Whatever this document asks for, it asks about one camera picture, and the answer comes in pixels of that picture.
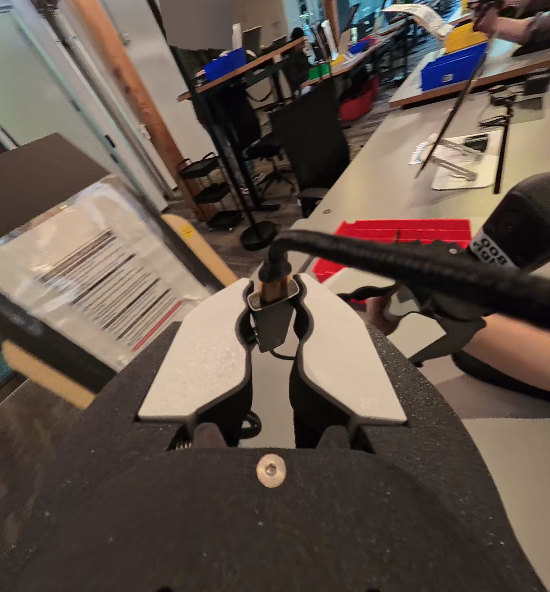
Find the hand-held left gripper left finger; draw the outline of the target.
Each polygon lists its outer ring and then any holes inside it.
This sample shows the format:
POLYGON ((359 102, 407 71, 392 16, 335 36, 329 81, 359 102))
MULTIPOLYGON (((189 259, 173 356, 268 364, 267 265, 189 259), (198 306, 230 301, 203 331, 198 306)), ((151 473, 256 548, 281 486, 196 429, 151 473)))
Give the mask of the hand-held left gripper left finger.
POLYGON ((138 410, 140 421, 185 423, 248 382, 241 325, 250 289, 249 278, 239 279, 186 316, 138 410))

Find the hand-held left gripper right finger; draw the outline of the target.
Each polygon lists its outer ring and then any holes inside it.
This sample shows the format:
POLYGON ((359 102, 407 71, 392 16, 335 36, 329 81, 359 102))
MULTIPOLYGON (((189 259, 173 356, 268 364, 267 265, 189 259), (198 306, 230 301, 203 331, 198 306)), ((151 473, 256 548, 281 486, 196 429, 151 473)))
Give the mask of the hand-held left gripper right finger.
POLYGON ((306 273, 294 320, 299 376, 360 425, 405 425, 406 414, 360 315, 306 273))

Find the dark grey usb adapter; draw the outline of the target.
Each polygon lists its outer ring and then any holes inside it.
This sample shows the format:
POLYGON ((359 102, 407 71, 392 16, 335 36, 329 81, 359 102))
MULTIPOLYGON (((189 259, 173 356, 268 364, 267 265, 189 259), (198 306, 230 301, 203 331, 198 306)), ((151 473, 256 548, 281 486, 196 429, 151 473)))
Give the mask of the dark grey usb adapter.
POLYGON ((299 293, 296 280, 288 278, 285 288, 279 289, 279 295, 274 300, 262 300, 261 290, 248 296, 257 344, 262 353, 271 352, 284 344, 299 293))

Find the person's right forearm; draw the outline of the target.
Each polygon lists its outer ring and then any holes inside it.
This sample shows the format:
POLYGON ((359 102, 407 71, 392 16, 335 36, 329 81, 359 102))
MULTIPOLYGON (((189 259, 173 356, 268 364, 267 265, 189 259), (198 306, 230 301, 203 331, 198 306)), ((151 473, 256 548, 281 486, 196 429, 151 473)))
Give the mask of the person's right forearm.
POLYGON ((486 384, 550 403, 550 331, 492 314, 454 364, 486 384))

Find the white laptop stand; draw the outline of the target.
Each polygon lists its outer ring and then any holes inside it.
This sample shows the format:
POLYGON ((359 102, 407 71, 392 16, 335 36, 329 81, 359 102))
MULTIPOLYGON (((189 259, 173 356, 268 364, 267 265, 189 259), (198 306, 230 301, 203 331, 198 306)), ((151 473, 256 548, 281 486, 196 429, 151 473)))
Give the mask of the white laptop stand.
POLYGON ((437 137, 437 134, 432 134, 417 145, 409 159, 409 165, 422 167, 427 157, 431 157, 428 166, 435 169, 431 189, 484 189, 495 184, 502 129, 468 136, 445 137, 432 152, 437 137))

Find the printed sheet in clear holder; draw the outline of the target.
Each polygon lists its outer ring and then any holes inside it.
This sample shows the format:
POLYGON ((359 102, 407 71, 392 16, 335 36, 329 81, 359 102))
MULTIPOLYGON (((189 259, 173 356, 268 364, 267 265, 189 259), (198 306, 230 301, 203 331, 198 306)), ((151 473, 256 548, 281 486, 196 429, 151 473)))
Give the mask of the printed sheet in clear holder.
POLYGON ((107 175, 0 238, 0 293, 113 371, 217 289, 107 175))

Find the thin black rod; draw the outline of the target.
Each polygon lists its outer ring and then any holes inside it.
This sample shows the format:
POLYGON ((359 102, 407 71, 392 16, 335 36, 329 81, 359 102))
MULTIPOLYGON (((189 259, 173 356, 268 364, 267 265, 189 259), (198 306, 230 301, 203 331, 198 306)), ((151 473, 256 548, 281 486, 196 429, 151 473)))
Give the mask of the thin black rod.
POLYGON ((472 71, 469 80, 466 82, 466 84, 464 85, 464 88, 459 93, 459 95, 456 99, 456 102, 455 102, 454 106, 452 107, 451 111, 449 112, 447 118, 445 119, 445 122, 443 123, 442 128, 441 128, 437 138, 435 139, 433 145, 427 150, 427 152, 425 154, 425 159, 423 159, 419 170, 415 174, 415 177, 414 177, 415 179, 417 179, 419 177, 419 175, 426 168, 427 164, 432 160, 432 157, 434 156, 434 152, 436 151, 436 148, 442 144, 444 136, 445 136, 446 132, 448 131, 451 123, 456 118, 456 115, 457 115, 460 107, 462 106, 464 100, 467 98, 470 91, 474 88, 479 76, 483 73, 484 68, 485 68, 485 64, 486 64, 486 60, 487 60, 487 56, 492 49, 494 39, 495 39, 495 37, 493 35, 489 36, 489 39, 486 44, 486 48, 484 49, 482 55, 480 56, 478 63, 475 66, 475 69, 472 71))

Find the red plastic bin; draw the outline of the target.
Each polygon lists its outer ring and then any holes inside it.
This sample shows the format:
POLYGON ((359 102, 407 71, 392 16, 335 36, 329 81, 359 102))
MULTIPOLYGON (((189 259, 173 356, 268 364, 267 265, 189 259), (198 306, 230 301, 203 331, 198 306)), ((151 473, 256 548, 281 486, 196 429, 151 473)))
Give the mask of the red plastic bin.
POLYGON ((443 241, 466 248, 471 241, 471 226, 468 219, 457 218, 357 220, 343 221, 334 234, 384 244, 443 241))

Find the black rolling cart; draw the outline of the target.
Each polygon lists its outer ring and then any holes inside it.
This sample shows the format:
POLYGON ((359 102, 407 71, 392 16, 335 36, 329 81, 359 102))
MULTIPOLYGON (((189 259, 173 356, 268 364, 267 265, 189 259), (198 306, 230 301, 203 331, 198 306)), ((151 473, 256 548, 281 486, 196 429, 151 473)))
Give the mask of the black rolling cart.
POLYGON ((212 206, 215 213, 206 222, 210 232, 233 233, 243 220, 243 212, 234 196, 220 157, 214 152, 207 153, 202 159, 192 161, 183 159, 177 169, 184 181, 197 181, 199 192, 193 197, 194 203, 212 206))

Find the large blue plastic bin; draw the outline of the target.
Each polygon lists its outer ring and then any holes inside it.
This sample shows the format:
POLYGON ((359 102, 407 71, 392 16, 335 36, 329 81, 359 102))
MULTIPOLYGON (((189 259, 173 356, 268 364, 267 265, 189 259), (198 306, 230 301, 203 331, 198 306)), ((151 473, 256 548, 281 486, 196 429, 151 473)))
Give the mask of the large blue plastic bin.
POLYGON ((431 91, 470 79, 485 56, 487 42, 443 54, 421 70, 421 90, 431 91))

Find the red bag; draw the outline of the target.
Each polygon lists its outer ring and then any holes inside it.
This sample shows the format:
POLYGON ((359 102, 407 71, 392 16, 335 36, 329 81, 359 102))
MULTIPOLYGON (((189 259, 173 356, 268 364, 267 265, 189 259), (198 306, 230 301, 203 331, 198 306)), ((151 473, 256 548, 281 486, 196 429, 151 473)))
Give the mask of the red bag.
POLYGON ((339 99, 339 118, 342 123, 352 123, 368 114, 379 95, 380 75, 375 73, 361 85, 354 86, 339 99))

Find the black office chair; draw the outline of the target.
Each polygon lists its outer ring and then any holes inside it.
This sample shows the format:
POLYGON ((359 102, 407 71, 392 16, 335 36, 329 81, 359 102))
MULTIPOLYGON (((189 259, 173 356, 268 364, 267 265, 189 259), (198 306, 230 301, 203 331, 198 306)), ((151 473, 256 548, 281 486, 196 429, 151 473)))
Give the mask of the black office chair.
POLYGON ((249 99, 241 107, 242 154, 271 158, 281 150, 296 179, 302 217, 308 218, 349 166, 350 150, 338 116, 334 84, 326 80, 270 115, 263 136, 249 99))

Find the wooden top standing desk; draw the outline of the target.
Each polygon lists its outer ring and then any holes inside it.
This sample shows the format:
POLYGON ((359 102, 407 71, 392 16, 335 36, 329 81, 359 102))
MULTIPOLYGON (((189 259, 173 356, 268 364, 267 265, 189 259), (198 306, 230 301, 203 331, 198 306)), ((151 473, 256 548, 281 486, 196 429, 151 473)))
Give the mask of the wooden top standing desk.
POLYGON ((199 122, 205 127, 211 137, 213 145, 218 152, 220 161, 224 167, 227 180, 237 195, 237 203, 249 212, 276 212, 281 210, 278 203, 265 203, 264 197, 256 192, 252 178, 248 174, 247 166, 242 160, 242 149, 237 137, 234 137, 234 128, 229 113, 222 109, 222 104, 216 99, 228 85, 242 85, 249 88, 269 76, 282 67, 283 56, 297 47, 303 47, 306 37, 289 41, 285 45, 274 48, 262 56, 248 61, 246 50, 232 50, 231 54, 244 57, 244 64, 240 67, 224 73, 215 80, 196 83, 195 76, 189 76, 185 63, 185 50, 175 46, 169 46, 182 77, 187 86, 187 91, 179 95, 179 102, 190 100, 196 111, 199 122))

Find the small blue plastic bin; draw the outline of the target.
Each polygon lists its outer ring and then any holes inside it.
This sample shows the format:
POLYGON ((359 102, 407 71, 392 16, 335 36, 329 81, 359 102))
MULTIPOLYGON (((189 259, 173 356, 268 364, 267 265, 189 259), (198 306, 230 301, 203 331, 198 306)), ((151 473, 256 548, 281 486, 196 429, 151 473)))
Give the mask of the small blue plastic bin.
POLYGON ((204 66, 205 78, 214 82, 247 64, 245 48, 237 48, 220 55, 204 66))

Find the wooden post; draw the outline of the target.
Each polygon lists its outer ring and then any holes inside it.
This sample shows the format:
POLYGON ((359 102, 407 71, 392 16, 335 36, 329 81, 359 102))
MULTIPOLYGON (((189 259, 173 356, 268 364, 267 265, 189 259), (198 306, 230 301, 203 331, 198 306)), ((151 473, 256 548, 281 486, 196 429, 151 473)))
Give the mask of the wooden post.
POLYGON ((131 61, 118 31, 112 24, 107 11, 99 1, 71 1, 79 18, 86 26, 94 44, 97 46, 107 66, 122 89, 123 93, 135 107, 141 122, 150 133, 151 143, 168 168, 169 173, 177 182, 185 202, 198 220, 208 222, 216 214, 212 205, 198 205, 194 197, 201 187, 194 179, 183 179, 179 166, 184 156, 172 137, 160 111, 157 109, 138 70, 131 61))

